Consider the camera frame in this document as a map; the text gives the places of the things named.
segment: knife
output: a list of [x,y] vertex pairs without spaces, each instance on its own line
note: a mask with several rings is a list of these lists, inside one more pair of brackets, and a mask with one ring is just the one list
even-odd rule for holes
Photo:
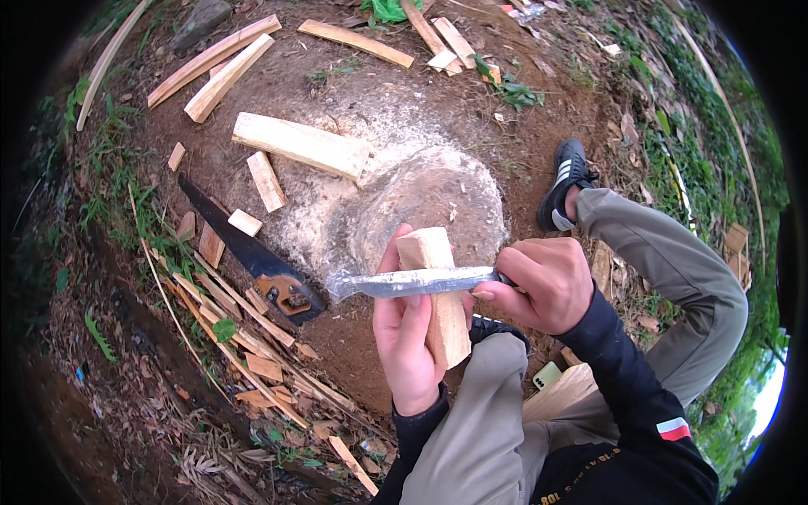
[[476,288],[488,280],[516,287],[496,267],[460,267],[392,271],[375,276],[351,276],[341,270],[326,277],[326,289],[331,300],[339,303],[358,292],[374,298],[399,298]]
[[292,324],[300,326],[326,309],[326,302],[305,284],[297,270],[284,263],[257,238],[227,222],[227,213],[182,174],[179,187],[233,256],[252,274],[259,291]]

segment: hand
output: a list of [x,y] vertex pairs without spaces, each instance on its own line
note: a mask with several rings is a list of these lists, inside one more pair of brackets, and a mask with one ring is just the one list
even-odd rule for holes
[[547,335],[572,330],[595,294],[587,259],[574,238],[520,240],[502,249],[497,268],[527,294],[501,282],[484,282],[471,294]]
[[[404,224],[393,234],[381,257],[377,274],[399,269],[396,239],[412,230],[412,226]],[[466,325],[471,328],[474,298],[468,292],[465,295]],[[403,416],[420,414],[440,398],[438,384],[444,378],[444,370],[435,365],[435,359],[425,345],[431,315],[429,295],[375,300],[373,333],[379,359],[393,392],[393,403]]]

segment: black sleeve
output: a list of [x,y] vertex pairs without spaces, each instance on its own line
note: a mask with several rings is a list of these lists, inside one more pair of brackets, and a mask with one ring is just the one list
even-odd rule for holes
[[404,479],[412,472],[415,462],[421,456],[423,446],[449,412],[449,395],[446,384],[438,385],[440,398],[428,410],[418,415],[404,417],[398,414],[393,405],[393,424],[398,435],[398,457],[385,477],[378,494],[370,502],[373,505],[398,503],[402,497]]
[[620,430],[618,447],[628,448],[689,480],[692,489],[714,501],[718,476],[693,443],[678,398],[657,381],[597,287],[583,319],[556,338],[591,366],[592,376]]

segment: black jacket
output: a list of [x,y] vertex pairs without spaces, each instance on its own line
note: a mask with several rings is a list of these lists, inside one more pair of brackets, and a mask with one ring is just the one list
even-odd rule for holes
[[[530,503],[715,503],[718,476],[701,459],[684,409],[659,384],[597,288],[583,319],[556,338],[591,366],[620,439],[616,447],[572,445],[552,452]],[[444,385],[440,400],[422,414],[406,418],[393,409],[398,459],[371,503],[398,503],[406,476],[448,410]]]

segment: khaki pants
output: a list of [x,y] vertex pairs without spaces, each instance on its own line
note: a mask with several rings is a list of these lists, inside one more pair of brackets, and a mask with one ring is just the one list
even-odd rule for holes
[[[682,402],[704,391],[743,335],[747,299],[726,264],[680,223],[606,188],[581,191],[579,225],[603,240],[684,316],[646,354]],[[557,448],[620,436],[594,392],[550,421],[522,425],[524,345],[511,334],[474,347],[457,399],[404,483],[401,503],[528,503]]]

